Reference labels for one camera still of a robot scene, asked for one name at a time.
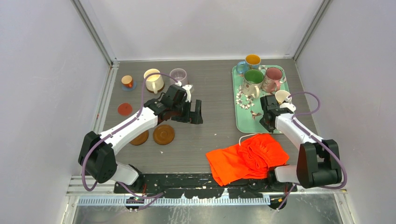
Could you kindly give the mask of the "green inside mug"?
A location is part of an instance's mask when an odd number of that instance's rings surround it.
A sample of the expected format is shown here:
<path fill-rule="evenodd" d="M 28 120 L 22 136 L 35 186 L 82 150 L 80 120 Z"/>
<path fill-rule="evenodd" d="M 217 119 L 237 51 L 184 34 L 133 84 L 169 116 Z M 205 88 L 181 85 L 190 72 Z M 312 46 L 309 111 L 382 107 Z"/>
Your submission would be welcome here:
<path fill-rule="evenodd" d="M 264 75 L 259 70 L 248 70 L 243 76 L 242 93 L 252 98 L 259 98 Z"/>

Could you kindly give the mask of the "lilac ceramic mug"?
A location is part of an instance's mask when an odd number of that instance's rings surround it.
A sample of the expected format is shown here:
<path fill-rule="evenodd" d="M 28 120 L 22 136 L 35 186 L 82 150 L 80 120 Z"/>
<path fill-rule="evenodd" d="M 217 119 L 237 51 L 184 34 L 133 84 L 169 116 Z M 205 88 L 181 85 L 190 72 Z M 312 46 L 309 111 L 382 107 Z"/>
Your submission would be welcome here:
<path fill-rule="evenodd" d="M 170 73 L 170 84 L 175 84 L 176 82 L 172 79 L 176 79 L 177 81 L 180 81 L 182 85 L 187 85 L 189 84 L 188 78 L 187 78 L 187 72 L 184 69 L 181 68 L 175 68 L 173 69 Z"/>

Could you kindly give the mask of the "cream white mug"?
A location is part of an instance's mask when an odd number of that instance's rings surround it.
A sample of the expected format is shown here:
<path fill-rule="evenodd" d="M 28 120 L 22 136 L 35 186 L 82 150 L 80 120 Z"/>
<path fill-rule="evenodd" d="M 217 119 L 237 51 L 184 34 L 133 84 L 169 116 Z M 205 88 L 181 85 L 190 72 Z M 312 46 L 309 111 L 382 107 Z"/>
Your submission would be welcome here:
<path fill-rule="evenodd" d="M 151 91 L 157 92 L 157 90 L 164 85 L 162 75 L 156 74 L 159 72 L 160 71 L 157 69 L 149 69 L 143 75 L 143 77 L 146 79 L 145 85 Z"/>

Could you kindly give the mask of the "red round coaster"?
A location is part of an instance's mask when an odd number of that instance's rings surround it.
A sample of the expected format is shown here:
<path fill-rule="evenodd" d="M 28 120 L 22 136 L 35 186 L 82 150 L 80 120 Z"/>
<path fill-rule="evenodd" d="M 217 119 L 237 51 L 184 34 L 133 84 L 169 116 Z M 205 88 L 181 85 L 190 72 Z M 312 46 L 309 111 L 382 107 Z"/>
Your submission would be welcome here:
<path fill-rule="evenodd" d="M 117 112 L 121 116 L 129 116 L 133 111 L 132 106 L 129 103 L 122 103 L 118 106 Z"/>

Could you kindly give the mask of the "small tan cup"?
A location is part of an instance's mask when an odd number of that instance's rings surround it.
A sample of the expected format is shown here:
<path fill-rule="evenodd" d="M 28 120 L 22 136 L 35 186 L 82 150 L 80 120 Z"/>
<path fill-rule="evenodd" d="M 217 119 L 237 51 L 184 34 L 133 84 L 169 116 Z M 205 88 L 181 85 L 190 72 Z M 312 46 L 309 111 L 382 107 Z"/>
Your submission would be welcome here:
<path fill-rule="evenodd" d="M 126 87 L 132 87 L 133 82 L 134 82 L 134 80 L 133 80 L 132 76 L 130 76 L 130 75 L 123 76 L 121 79 L 121 83 L 123 85 L 125 85 Z"/>

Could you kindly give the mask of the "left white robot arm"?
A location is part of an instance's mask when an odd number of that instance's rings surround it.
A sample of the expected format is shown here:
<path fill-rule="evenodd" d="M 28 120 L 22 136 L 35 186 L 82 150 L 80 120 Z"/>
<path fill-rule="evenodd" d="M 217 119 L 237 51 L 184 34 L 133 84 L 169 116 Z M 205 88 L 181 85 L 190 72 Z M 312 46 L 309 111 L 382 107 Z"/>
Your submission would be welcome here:
<path fill-rule="evenodd" d="M 126 188 L 137 193 L 143 188 L 143 180 L 131 165 L 116 161 L 116 154 L 130 141 L 145 131 L 169 119 L 177 122 L 202 124 L 201 100 L 196 100 L 191 111 L 193 85 L 171 85 L 159 98 L 148 100 L 134 115 L 117 126 L 99 134 L 90 131 L 84 137 L 78 162 L 82 175 L 91 175 L 97 183 L 109 180 L 122 182 Z"/>

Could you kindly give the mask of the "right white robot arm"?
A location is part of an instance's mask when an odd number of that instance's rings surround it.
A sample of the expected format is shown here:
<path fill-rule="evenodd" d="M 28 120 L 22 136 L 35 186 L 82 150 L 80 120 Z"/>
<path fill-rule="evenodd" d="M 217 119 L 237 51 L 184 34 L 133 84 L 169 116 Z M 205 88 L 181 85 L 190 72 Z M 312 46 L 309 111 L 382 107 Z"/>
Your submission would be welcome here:
<path fill-rule="evenodd" d="M 274 130 L 282 132 L 298 150 L 296 165 L 269 169 L 266 179 L 269 189 L 279 191 L 286 182 L 306 189 L 333 189 L 345 179 L 336 141 L 325 140 L 307 129 L 297 119 L 293 104 L 287 101 L 279 104 L 274 95 L 261 97 L 260 103 L 263 110 L 260 124 L 270 133 Z"/>

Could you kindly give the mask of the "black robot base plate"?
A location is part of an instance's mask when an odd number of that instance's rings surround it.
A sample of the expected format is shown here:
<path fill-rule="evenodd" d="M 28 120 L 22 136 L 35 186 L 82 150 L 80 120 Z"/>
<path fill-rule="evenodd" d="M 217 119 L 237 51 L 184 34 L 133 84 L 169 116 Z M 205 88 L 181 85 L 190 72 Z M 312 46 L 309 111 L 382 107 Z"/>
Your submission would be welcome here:
<path fill-rule="evenodd" d="M 228 193 L 231 199 L 259 198 L 263 193 L 285 195 L 291 183 L 270 183 L 267 179 L 240 179 L 228 185 L 220 186 L 209 173 L 184 174 L 142 174 L 128 189 L 134 193 L 155 196 L 163 193 L 163 198 L 188 199 L 198 197 L 219 198 Z"/>

